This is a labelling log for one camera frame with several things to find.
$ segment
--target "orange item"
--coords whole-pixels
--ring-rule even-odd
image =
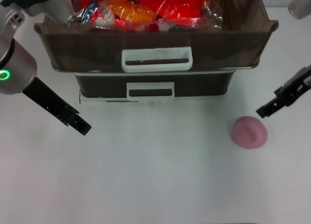
[[[156,14],[143,3],[133,3],[130,0],[105,0],[111,11],[120,18],[131,23],[150,23]]]
[[[206,0],[141,0],[149,8],[166,20],[179,24],[196,25],[202,15],[201,9]]]

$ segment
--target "drawer unit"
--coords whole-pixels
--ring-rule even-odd
[[[102,100],[136,101],[135,97],[171,96],[174,97],[203,97],[223,95],[234,71],[204,72],[204,73],[151,73],[151,74],[89,74],[76,73],[75,76],[81,88],[81,93],[87,98],[101,98]],[[129,84],[145,83],[145,88],[130,96]],[[162,83],[173,84],[172,93],[163,92]]]
[[[175,97],[222,95],[235,70],[259,64],[278,21],[268,18],[262,0],[217,1],[223,10],[218,31],[98,31],[48,18],[35,30],[53,68],[74,72],[86,97],[127,99],[127,84],[157,82],[173,82]],[[163,58],[153,58],[158,50]]]

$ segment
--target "pink ball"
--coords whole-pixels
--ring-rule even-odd
[[[246,149],[255,149],[266,143],[268,132],[257,118],[243,116],[234,123],[231,137],[237,145]]]

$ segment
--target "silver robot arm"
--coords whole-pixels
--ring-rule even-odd
[[[4,0],[0,4],[0,93],[23,93],[63,124],[85,135],[91,126],[36,76],[35,59],[14,40],[16,30],[25,21],[20,9],[31,16],[43,12],[60,22],[70,20],[73,14],[70,0]]]

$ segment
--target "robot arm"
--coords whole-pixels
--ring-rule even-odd
[[[73,15],[73,6],[70,0],[3,0],[2,6],[18,6],[29,16],[45,13],[57,22],[68,22]]]
[[[35,59],[14,40],[16,30],[25,21],[19,8],[31,16],[44,12],[60,22],[70,20],[73,14],[70,0],[4,0],[1,3],[0,93],[24,93],[62,123],[85,135],[91,126],[78,116],[76,109],[36,77]]]
[[[276,98],[257,110],[260,117],[269,117],[285,106],[292,105],[301,95],[311,89],[311,65],[301,69],[284,86],[274,93]]]

